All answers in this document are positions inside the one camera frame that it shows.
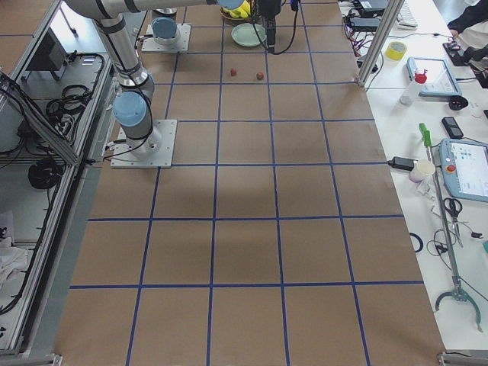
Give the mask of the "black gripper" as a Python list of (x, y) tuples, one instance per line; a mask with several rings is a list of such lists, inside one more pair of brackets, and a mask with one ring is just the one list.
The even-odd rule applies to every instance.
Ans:
[(263, 27), (266, 33), (266, 47), (274, 48), (276, 42), (276, 17), (281, 13), (280, 0), (258, 0), (258, 15), (264, 21)]

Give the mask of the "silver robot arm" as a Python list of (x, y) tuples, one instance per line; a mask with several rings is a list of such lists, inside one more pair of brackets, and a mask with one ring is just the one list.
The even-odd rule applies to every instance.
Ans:
[(241, 1), (68, 1), (75, 13), (93, 20), (99, 37), (117, 70), (122, 88), (115, 98), (114, 115), (126, 135), (128, 151), (142, 155), (159, 141), (154, 134), (151, 100), (154, 81), (143, 67), (134, 42), (130, 39), (124, 14), (179, 6), (219, 5), (227, 10), (238, 8)]
[[(256, 20), (263, 20), (265, 36), (256, 34), (258, 42), (270, 52), (275, 50), (276, 17), (281, 12), (281, 1), (218, 1), (220, 9), (231, 17), (249, 19), (257, 33)], [(152, 20), (152, 37), (157, 41), (173, 40), (179, 32), (175, 20), (161, 16)]]

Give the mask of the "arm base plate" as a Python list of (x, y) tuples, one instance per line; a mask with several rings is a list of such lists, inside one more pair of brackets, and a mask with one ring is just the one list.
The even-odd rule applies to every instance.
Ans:
[(191, 34), (190, 24), (176, 24), (163, 18), (152, 22), (143, 41), (144, 53), (185, 53), (188, 51)]
[(138, 149), (130, 151), (140, 143), (127, 140), (122, 127), (118, 131), (118, 139), (125, 140), (114, 147), (115, 157), (111, 159), (114, 169), (149, 169), (172, 167), (172, 158), (177, 132), (177, 120), (154, 120), (153, 130), (148, 140)]

